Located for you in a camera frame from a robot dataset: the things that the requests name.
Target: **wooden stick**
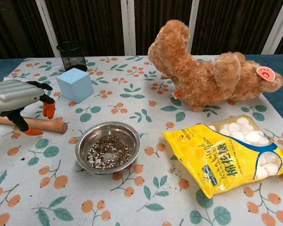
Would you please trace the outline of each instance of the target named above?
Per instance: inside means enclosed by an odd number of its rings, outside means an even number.
[[[52,121],[45,119],[34,119],[23,117],[29,127],[33,129],[48,130],[52,132],[65,133],[67,131],[67,124],[62,121]],[[7,117],[0,117],[0,124],[14,125]]]

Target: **blue cube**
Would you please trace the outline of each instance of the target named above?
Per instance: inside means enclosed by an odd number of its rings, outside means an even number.
[[[94,93],[89,74],[77,68],[58,75],[56,79],[62,96],[77,104]]]

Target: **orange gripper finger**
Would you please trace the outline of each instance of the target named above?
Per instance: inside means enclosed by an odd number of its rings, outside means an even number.
[[[43,134],[42,130],[32,129],[32,128],[29,128],[27,131],[23,131],[23,133],[25,133],[26,135],[29,135],[29,136],[37,136],[37,135]]]
[[[47,116],[47,103],[43,103],[43,116]]]
[[[47,105],[47,118],[48,119],[52,119],[55,114],[55,104],[56,102],[54,102],[51,105]]]

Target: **floral tablecloth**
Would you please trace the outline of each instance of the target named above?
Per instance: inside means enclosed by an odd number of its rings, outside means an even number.
[[[86,62],[94,94],[79,104],[60,93],[60,58],[25,59],[5,77],[50,84],[54,120],[68,123],[68,131],[30,137],[0,125],[0,225],[283,225],[283,175],[207,199],[160,134],[249,113],[283,149],[283,119],[263,95],[195,113],[173,98],[172,82],[160,79],[144,56],[86,57]],[[23,116],[43,118],[42,102],[26,107]],[[86,129],[105,121],[133,126],[141,152],[128,169],[91,174],[77,164],[75,143]]]

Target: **mesh pen holder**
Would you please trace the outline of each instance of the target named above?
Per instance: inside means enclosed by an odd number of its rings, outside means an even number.
[[[77,68],[84,72],[87,71],[82,44],[79,41],[61,43],[57,46],[57,50],[60,52],[65,71],[72,68]]]

